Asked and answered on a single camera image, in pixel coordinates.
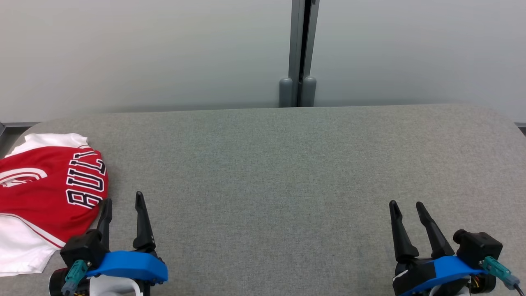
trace teal connector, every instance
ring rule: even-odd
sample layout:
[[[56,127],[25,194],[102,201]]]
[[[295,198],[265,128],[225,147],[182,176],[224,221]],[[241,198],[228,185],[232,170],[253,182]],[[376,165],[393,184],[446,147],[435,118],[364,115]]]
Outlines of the teal connector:
[[[517,277],[511,275],[509,269],[491,256],[484,258],[484,261],[482,261],[482,268],[484,268],[489,274],[500,279],[509,290],[514,290],[514,286],[519,285],[521,282]]]
[[[77,260],[69,269],[66,278],[66,283],[62,286],[61,292],[64,296],[73,296],[77,290],[78,284],[86,276],[88,272],[88,265],[84,260]]]

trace clothing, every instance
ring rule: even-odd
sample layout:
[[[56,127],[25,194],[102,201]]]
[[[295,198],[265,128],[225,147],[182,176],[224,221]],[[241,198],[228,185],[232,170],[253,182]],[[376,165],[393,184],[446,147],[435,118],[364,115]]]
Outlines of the clothing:
[[[100,152],[78,134],[29,134],[0,160],[0,277],[42,272],[107,196]]]

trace black cable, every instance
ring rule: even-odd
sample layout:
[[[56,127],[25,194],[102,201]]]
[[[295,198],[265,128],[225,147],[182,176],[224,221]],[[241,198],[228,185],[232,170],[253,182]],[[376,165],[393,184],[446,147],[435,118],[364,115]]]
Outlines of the black cable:
[[[513,287],[515,288],[515,290],[517,290],[517,292],[519,293],[520,296],[524,296],[524,292],[522,292],[522,290],[521,290],[521,288],[519,288],[518,284],[513,285]]]

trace gray table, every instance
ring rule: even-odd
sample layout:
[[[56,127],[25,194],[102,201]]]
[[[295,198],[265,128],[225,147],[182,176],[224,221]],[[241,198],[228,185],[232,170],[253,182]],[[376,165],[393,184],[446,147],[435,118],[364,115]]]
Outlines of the gray table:
[[[484,108],[102,114],[27,132],[79,133],[102,152],[112,250],[132,248],[144,193],[170,273],[154,296],[394,295],[392,199],[422,255],[417,201],[455,250],[459,228],[500,240],[501,262],[526,281],[526,138]],[[43,274],[0,278],[0,294],[45,295],[61,267],[56,253]]]

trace white panel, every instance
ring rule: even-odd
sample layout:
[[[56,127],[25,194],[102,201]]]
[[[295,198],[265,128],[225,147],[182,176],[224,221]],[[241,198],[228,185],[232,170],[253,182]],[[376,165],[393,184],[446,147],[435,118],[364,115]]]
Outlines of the white panel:
[[[316,106],[470,102],[526,122],[523,0],[320,0]]]
[[[290,21],[290,0],[1,0],[0,121],[278,106]]]

